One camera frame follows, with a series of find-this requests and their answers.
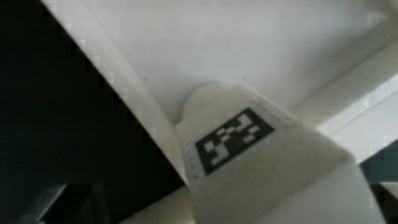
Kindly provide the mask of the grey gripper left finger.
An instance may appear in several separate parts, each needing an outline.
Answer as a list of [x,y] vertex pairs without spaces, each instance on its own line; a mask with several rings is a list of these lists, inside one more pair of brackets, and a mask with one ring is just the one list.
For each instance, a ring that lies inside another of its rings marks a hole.
[[38,194],[14,224],[109,224],[99,183],[62,183]]

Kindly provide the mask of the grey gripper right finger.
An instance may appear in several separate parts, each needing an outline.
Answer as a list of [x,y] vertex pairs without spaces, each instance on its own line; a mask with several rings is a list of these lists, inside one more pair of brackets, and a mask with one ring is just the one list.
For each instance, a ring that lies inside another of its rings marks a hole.
[[398,224],[398,182],[378,182],[369,185],[385,224]]

